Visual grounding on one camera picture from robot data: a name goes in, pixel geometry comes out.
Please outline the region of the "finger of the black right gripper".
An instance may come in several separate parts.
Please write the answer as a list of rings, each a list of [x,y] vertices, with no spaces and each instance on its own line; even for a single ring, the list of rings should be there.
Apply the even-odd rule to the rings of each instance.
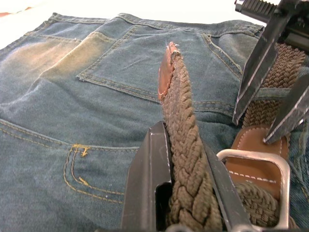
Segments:
[[[274,122],[263,139],[272,144],[290,133],[309,116],[309,76],[298,78],[284,99]]]
[[[236,98],[233,123],[238,124],[277,57],[275,44],[284,32],[292,13],[273,14],[247,60]]]

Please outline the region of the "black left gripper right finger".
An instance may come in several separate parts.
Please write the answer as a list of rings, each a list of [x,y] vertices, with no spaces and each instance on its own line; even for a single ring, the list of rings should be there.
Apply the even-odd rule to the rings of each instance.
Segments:
[[[203,145],[213,189],[228,232],[251,232],[253,230],[234,183],[217,155],[206,144]]]

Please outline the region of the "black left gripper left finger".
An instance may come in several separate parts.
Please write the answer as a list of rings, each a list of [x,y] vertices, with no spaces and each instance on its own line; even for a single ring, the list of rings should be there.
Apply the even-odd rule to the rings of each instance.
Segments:
[[[162,232],[172,195],[169,136],[163,121],[150,127],[128,170],[121,228]]]

